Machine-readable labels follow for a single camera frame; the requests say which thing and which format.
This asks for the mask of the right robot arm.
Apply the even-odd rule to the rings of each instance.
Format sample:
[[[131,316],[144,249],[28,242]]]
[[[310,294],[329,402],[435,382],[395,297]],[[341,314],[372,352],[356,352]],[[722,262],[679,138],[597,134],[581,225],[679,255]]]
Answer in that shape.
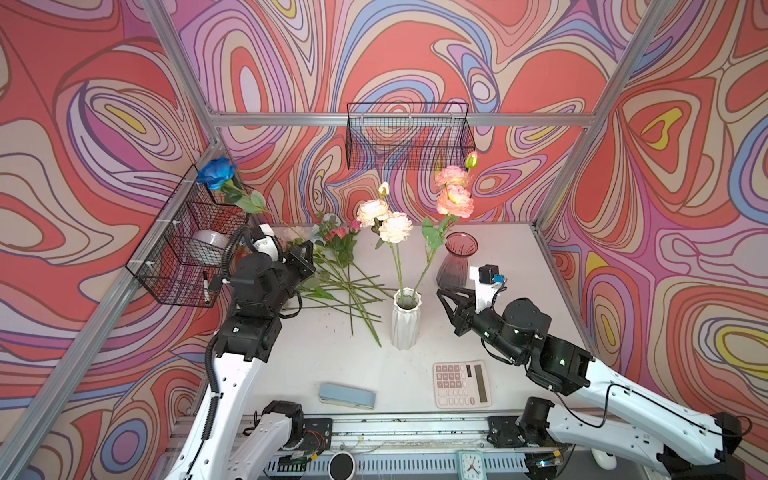
[[[437,297],[457,336],[477,334],[492,358],[523,367],[530,381],[558,399],[530,397],[521,415],[490,418],[493,446],[581,446],[671,479],[745,478],[735,452],[747,431],[737,416],[695,411],[627,379],[549,334],[550,316],[528,298],[497,313],[499,290],[440,289]]]

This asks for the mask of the pink calculator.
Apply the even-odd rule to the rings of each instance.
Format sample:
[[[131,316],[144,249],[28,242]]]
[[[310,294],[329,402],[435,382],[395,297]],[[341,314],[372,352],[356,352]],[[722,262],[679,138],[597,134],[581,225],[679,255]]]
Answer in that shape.
[[[477,410],[492,405],[491,385],[483,361],[435,363],[432,374],[438,409]]]

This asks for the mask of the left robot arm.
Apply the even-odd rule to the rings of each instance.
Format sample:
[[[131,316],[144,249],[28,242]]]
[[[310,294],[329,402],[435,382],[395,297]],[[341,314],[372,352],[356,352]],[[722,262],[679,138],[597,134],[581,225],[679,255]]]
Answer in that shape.
[[[217,286],[228,285],[233,298],[227,316],[205,350],[208,386],[170,479],[256,479],[285,446],[300,443],[303,411],[298,403],[274,400],[240,445],[240,430],[250,390],[263,373],[282,329],[284,305],[316,271],[309,241],[285,253],[261,250],[227,262]]]

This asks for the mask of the white ribbed vase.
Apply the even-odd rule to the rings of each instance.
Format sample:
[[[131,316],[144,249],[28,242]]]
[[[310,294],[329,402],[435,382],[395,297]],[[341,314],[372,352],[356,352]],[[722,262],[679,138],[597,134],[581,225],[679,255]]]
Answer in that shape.
[[[403,288],[393,297],[391,340],[398,350],[408,350],[417,340],[421,320],[421,295],[411,288]]]

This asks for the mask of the cream artificial flower stem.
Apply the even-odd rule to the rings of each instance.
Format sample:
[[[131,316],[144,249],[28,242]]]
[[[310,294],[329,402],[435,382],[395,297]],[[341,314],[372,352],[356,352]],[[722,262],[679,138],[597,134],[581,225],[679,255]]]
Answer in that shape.
[[[389,246],[398,278],[398,294],[405,299],[402,261],[399,245],[410,237],[413,223],[407,214],[395,211],[388,201],[390,186],[387,181],[377,187],[377,197],[359,205],[355,219],[364,228],[370,228],[378,237],[378,244]]]

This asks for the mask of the pink peach flower stem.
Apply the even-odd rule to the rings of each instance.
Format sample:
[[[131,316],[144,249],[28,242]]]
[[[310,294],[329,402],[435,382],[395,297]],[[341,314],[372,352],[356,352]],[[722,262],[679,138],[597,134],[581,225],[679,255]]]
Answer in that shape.
[[[460,219],[468,219],[474,212],[474,199],[470,192],[471,171],[478,166],[478,152],[472,150],[460,166],[447,166],[439,170],[434,177],[438,187],[436,211],[441,216],[438,223],[426,218],[421,227],[425,240],[426,266],[423,269],[414,291],[418,292],[426,274],[429,272],[436,253],[446,244],[449,231]]]

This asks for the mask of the white tape roll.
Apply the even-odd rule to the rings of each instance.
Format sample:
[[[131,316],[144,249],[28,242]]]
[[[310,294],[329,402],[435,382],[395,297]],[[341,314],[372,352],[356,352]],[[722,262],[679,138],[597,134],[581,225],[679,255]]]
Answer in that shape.
[[[202,266],[219,265],[230,237],[213,230],[199,230],[192,235],[188,244],[188,255]]]

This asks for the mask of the light blue eraser box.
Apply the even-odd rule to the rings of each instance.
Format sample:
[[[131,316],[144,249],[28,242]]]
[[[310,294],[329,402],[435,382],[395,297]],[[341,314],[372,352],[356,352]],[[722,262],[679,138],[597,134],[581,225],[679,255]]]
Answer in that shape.
[[[334,383],[322,383],[318,397],[321,402],[367,410],[373,410],[376,402],[376,394],[372,391]]]

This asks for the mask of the blue artificial rose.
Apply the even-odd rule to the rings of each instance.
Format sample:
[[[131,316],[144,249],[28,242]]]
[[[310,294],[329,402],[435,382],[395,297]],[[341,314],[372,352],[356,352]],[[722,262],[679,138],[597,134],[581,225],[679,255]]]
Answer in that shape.
[[[210,160],[198,171],[196,180],[209,190],[221,193],[227,204],[235,205],[247,214],[263,214],[284,222],[277,212],[268,207],[266,198],[260,192],[246,190],[237,178],[237,167],[226,157]]]

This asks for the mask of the small green clock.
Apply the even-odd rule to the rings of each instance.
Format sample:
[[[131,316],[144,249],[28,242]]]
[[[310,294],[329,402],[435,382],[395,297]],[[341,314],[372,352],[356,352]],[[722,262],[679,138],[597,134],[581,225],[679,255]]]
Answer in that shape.
[[[457,470],[460,480],[486,480],[484,456],[479,451],[459,451]]]

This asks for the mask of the pile of artificial flowers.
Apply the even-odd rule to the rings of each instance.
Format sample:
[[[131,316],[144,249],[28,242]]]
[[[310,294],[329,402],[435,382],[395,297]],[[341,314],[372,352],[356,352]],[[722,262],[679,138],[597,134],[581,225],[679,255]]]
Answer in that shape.
[[[279,232],[284,247],[297,246],[308,241],[313,246],[313,262],[316,273],[299,292],[309,301],[311,309],[329,309],[349,318],[350,330],[355,322],[362,322],[378,346],[382,345],[376,326],[382,316],[372,307],[394,293],[379,275],[369,275],[355,262],[355,248],[360,223],[343,221],[338,215],[328,213],[310,226],[286,226]]]

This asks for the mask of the round black speaker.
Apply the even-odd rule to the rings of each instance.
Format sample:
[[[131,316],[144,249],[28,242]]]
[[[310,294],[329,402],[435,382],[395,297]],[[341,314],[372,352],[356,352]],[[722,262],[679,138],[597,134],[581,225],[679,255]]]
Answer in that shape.
[[[328,463],[328,477],[331,480],[352,480],[356,474],[356,463],[352,454],[346,451],[335,453]]]

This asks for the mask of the purple glass vase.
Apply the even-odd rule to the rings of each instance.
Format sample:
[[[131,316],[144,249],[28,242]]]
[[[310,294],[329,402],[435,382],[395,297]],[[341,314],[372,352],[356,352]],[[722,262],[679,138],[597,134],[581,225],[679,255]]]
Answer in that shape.
[[[446,238],[447,251],[438,274],[439,288],[463,288],[469,279],[469,258],[478,250],[479,244],[474,236],[467,232],[453,232]]]

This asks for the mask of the white computer mouse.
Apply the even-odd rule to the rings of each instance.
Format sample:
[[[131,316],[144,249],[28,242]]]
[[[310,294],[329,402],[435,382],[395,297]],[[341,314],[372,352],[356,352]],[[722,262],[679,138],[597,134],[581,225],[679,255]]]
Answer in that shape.
[[[596,464],[603,470],[612,471],[617,468],[618,462],[614,455],[597,449],[592,449],[591,453]]]

